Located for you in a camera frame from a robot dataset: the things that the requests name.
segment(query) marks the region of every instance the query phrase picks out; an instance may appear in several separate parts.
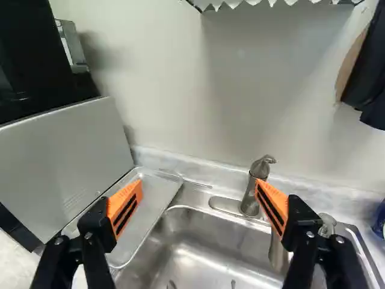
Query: blue object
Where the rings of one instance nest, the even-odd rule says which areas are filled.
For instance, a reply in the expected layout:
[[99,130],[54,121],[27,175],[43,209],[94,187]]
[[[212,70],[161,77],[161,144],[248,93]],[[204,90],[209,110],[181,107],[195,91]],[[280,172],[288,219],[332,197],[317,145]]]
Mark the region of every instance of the blue object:
[[385,226],[385,199],[382,201],[382,203],[378,207],[377,212],[375,213],[374,224],[372,225],[373,232],[375,232],[375,234],[381,237],[382,239],[385,238],[384,226]]

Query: black appliance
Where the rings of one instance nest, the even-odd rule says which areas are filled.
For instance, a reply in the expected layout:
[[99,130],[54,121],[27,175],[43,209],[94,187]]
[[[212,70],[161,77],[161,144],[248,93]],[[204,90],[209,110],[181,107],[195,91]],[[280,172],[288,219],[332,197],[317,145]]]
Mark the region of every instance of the black appliance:
[[[48,0],[0,1],[0,127],[98,96],[88,70],[73,73]],[[1,203],[0,227],[30,251],[41,244]]]

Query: screw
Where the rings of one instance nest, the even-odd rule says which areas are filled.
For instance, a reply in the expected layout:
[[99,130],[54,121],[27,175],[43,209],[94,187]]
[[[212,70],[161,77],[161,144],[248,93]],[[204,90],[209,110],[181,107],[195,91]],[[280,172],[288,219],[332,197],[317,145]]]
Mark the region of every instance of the screw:
[[63,238],[59,237],[55,240],[55,245],[60,245],[63,241]]
[[92,237],[92,233],[90,233],[90,232],[87,232],[87,233],[84,235],[84,238],[89,242],[90,245],[92,245],[91,237]]
[[309,237],[309,238],[314,238],[314,234],[312,231],[307,231],[306,232],[306,235]]
[[341,236],[336,237],[336,241],[340,244],[344,244],[345,240]]

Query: gray panel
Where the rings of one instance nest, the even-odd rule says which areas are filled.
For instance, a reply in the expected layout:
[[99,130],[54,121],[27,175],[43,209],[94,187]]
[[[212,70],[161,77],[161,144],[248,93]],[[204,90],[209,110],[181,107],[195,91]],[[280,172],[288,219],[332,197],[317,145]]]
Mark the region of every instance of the gray panel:
[[111,98],[0,127],[0,202],[44,243],[133,167]]

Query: faucet handle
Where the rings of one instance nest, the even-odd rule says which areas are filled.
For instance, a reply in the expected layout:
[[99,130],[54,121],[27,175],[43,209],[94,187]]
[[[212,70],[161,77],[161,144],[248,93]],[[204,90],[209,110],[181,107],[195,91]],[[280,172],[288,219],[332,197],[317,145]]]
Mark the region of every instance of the faucet handle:
[[261,160],[268,164],[275,164],[277,162],[276,158],[272,157],[271,155],[264,155]]
[[264,155],[259,160],[253,162],[250,167],[250,175],[256,179],[267,180],[270,174],[270,164],[275,164],[277,160],[271,155]]

